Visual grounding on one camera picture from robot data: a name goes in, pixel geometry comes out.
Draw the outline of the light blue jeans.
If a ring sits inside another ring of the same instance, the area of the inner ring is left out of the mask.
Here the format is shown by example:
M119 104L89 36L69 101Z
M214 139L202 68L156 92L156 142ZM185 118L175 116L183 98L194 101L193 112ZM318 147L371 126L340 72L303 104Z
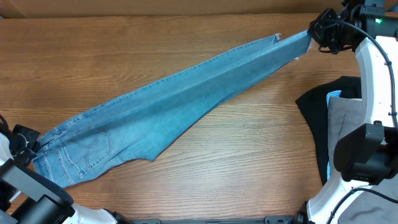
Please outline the light blue jeans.
M118 96L40 137L35 171L61 187L134 159L153 161L199 119L305 54L307 31L272 35Z

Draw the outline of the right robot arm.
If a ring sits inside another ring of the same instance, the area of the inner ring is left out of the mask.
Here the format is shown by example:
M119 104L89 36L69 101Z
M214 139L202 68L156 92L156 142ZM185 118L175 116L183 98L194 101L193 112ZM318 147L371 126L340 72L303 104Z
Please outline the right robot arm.
M335 172L295 217L296 223L337 223L363 192L390 203L396 199L372 189L397 175L397 18L384 1L342 1L337 13L326 9L309 25L322 53L351 49L361 72L363 112L358 128L340 139Z

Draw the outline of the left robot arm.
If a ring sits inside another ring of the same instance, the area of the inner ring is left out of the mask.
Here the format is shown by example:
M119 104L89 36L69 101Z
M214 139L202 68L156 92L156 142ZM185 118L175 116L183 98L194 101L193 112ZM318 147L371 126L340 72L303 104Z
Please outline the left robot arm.
M9 129L1 117L1 223L128 224L118 212L94 210L74 203L57 184L28 168L40 146L39 132Z

